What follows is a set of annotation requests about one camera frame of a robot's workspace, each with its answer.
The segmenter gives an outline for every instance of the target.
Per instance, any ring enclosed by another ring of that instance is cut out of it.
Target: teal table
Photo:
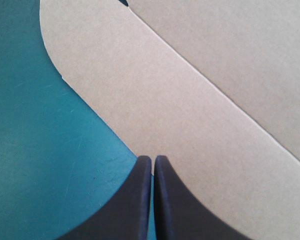
[[[39,0],[0,0],[0,240],[50,240],[101,208],[136,156],[62,80]],[[148,239],[155,239],[151,212]]]

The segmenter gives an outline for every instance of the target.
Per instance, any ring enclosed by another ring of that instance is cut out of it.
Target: black plastic piece
[[[138,157],[116,194],[59,240],[146,240],[151,196],[151,159]]]
[[[128,2],[127,0],[119,0],[123,5],[127,6],[128,7]]]
[[[192,195],[166,156],[155,161],[154,217],[158,240],[249,240]]]

